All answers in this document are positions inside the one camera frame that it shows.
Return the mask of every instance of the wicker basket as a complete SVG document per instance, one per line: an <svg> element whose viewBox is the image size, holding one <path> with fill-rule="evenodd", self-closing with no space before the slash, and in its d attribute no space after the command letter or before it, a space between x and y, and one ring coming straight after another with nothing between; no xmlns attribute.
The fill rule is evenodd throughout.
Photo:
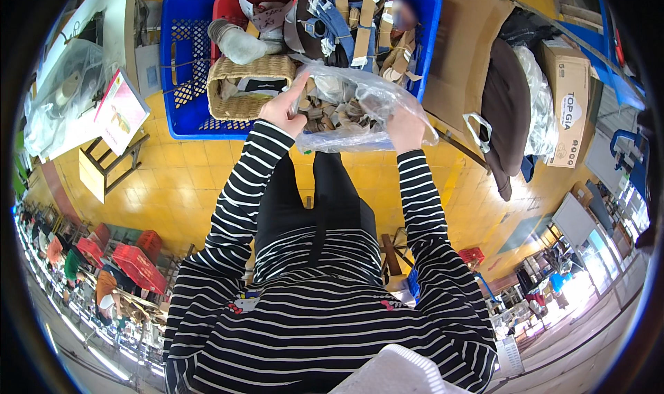
<svg viewBox="0 0 664 394"><path fill-rule="evenodd" d="M214 63L207 82L212 117L220 121L253 121L258 119L260 108L270 99L244 96L222 100L218 94L222 80L233 77L280 77L286 79L290 87L295 78L295 65L288 56L263 56L245 65L235 64L224 57Z"/></svg>

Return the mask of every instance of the clear plastic sheet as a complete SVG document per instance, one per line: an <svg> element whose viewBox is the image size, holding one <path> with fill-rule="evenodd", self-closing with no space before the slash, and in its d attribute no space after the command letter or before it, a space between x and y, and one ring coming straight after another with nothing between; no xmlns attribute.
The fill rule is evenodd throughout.
<svg viewBox="0 0 664 394"><path fill-rule="evenodd" d="M368 150L394 150L387 134L388 117L397 116L397 110L413 113L425 122L422 144L433 146L438 143L438 135L418 100L403 87L388 82L382 77L361 70L328 67L321 62L302 66L297 75L309 72L313 77L320 99L336 103L346 100L349 94L358 100L362 110L376 121L362 133L353 133L344 128L316 133L303 132L295 138L295 145L302 153L321 152L362 152Z"/></svg>
<svg viewBox="0 0 664 394"><path fill-rule="evenodd" d="M47 157L64 140L67 127L92 105L106 76L103 49L75 38L67 43L58 62L38 88L25 125L25 148L30 155Z"/></svg>
<svg viewBox="0 0 664 394"><path fill-rule="evenodd" d="M513 50L523 67L531 90L531 127L523 155L548 158L553 155L558 144L558 124L553 112L551 89L533 52L526 46L517 46Z"/></svg>

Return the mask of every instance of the orange shirt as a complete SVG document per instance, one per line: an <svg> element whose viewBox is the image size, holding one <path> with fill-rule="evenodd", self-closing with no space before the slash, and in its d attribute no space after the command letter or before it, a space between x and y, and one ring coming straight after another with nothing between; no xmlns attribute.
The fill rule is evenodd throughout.
<svg viewBox="0 0 664 394"><path fill-rule="evenodd" d="M62 259L62 255L60 254L61 251L62 243L57 237L54 237L46 249L46 257L48 257L48 261L52 264L58 263Z"/></svg>
<svg viewBox="0 0 664 394"><path fill-rule="evenodd" d="M97 286L94 290L97 292L97 304L100 304L104 296L113 293L113 289L116 288L118 282L112 274L108 273L105 270L102 270L99 273L97 278Z"/></svg>

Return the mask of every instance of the pink book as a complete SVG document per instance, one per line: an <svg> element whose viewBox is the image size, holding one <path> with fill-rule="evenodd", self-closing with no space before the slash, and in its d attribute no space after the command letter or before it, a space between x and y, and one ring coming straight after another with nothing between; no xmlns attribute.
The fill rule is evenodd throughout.
<svg viewBox="0 0 664 394"><path fill-rule="evenodd" d="M94 122L101 127L102 139L120 156L149 114L150 108L124 70L118 69L97 108Z"/></svg>

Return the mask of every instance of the wooden stool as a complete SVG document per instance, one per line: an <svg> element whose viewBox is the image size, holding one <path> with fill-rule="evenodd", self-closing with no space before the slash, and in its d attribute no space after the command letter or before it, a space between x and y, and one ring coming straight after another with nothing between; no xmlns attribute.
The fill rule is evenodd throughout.
<svg viewBox="0 0 664 394"><path fill-rule="evenodd" d="M119 183L124 181L129 175L131 175L135 170L140 168L141 163L138 161L138 152L141 150L141 145L150 139L150 135L146 134L144 137L140 138L135 144L125 150L125 152L117 157L109 166L106 168L102 167L102 161L111 155L111 149L108 149L104 154L95 159L92 156L92 151L95 149L99 142L102 141L102 137L98 137L94 142L86 149L79 148L79 178L81 182L90 190L93 195L99 199L102 204L106 194L111 192L113 188L118 186ZM124 158L127 158L131 155L131 168L127 170L124 174L113 181L110 185L107 185L108 174L111 173L113 168L118 166Z"/></svg>

